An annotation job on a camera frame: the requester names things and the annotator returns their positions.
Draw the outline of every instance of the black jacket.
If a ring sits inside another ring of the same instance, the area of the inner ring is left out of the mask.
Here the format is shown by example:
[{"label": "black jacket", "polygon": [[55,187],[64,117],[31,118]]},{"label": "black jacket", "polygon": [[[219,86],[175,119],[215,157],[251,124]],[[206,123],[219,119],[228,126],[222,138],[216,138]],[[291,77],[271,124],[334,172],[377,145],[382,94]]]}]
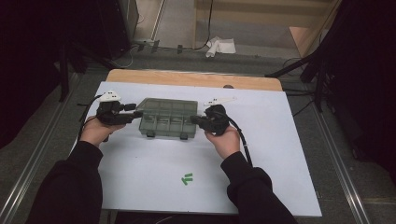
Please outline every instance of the black jacket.
[{"label": "black jacket", "polygon": [[[38,190],[26,223],[99,223],[102,152],[78,142],[66,161],[58,161]],[[239,211],[240,223],[297,223],[272,192],[271,178],[248,165],[241,152],[221,164],[230,179],[227,193]]]}]

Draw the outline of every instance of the white table surface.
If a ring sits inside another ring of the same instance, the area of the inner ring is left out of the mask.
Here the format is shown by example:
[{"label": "white table surface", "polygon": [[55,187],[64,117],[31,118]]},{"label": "white table surface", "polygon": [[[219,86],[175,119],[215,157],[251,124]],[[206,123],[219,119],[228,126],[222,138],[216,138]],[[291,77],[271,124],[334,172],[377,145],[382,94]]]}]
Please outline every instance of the white table surface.
[{"label": "white table surface", "polygon": [[[224,106],[246,137],[253,165],[271,176],[274,193],[293,215],[321,216],[285,92],[102,82],[97,94],[109,90],[123,104],[139,104],[146,97],[198,101],[199,115],[206,109],[204,102],[236,97]],[[97,107],[95,102],[89,115]],[[229,180],[220,168],[222,159],[203,130],[197,127],[195,138],[187,141],[147,138],[139,123],[135,119],[101,145],[104,209],[237,213],[226,194]],[[193,178],[187,186],[181,181],[185,174]]]}]

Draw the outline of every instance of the green mark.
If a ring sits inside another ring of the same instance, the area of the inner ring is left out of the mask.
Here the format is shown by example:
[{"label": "green mark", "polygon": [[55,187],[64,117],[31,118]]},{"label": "green mark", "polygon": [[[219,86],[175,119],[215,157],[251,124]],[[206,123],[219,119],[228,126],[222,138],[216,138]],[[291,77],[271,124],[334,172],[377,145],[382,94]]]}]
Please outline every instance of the green mark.
[{"label": "green mark", "polygon": [[184,185],[188,185],[188,181],[192,181],[192,173],[184,175],[184,177],[181,177],[181,181],[183,181]]}]

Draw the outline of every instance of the plastic organizer box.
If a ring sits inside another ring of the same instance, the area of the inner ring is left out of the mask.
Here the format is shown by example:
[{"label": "plastic organizer box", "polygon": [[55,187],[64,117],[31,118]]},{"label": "plastic organizer box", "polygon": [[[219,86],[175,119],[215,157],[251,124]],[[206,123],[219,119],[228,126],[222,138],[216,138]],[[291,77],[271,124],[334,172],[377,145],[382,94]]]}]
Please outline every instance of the plastic organizer box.
[{"label": "plastic organizer box", "polygon": [[146,98],[136,108],[143,112],[139,131],[147,137],[193,138],[196,125],[191,123],[190,116],[197,114],[197,108],[196,101]]}]

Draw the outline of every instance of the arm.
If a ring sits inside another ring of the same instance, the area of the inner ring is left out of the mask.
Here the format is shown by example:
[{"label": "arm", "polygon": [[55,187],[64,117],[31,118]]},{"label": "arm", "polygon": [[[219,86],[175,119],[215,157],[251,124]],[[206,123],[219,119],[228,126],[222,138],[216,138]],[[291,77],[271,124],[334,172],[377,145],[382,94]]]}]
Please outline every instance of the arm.
[{"label": "arm", "polygon": [[89,121],[67,160],[56,162],[45,177],[26,223],[99,223],[103,154],[98,147],[122,127]]},{"label": "arm", "polygon": [[245,160],[235,128],[228,127],[222,136],[205,135],[224,159],[221,168],[230,179],[227,194],[238,208],[240,223],[297,223],[273,193],[269,175]]}]

